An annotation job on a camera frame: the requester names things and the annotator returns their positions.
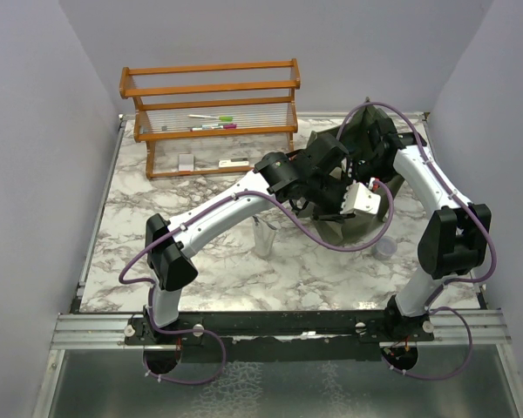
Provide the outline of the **silver foil pouch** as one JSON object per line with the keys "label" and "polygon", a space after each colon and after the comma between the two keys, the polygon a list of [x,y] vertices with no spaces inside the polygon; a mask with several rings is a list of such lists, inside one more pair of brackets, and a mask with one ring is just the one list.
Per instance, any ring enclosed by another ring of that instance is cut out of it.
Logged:
{"label": "silver foil pouch", "polygon": [[266,260],[270,256],[276,232],[277,228],[266,220],[253,217],[254,253],[259,258]]}

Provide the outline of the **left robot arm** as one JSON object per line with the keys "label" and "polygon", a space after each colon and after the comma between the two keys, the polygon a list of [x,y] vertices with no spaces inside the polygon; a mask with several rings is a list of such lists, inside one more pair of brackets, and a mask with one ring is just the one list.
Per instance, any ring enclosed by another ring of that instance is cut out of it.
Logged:
{"label": "left robot arm", "polygon": [[350,159],[347,148],[324,134],[294,152],[270,152],[236,184],[174,220],[155,214],[146,222],[147,264],[157,283],[153,289],[153,315],[145,333],[162,344],[174,336],[181,291],[198,271],[192,258],[227,230],[276,204],[304,199],[325,212],[337,214],[351,181],[332,172]]}

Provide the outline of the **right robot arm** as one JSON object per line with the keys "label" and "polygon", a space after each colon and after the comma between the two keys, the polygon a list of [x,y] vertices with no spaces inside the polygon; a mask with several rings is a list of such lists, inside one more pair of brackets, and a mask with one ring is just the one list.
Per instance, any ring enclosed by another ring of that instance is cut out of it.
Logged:
{"label": "right robot arm", "polygon": [[492,213],[458,194],[433,160],[417,131],[403,134],[387,117],[365,129],[368,151],[353,164],[359,183],[403,178],[429,216],[418,243],[419,267],[404,289],[384,310],[383,330],[403,340],[428,316],[432,302],[451,283],[472,283],[469,273],[496,253],[489,235]]}

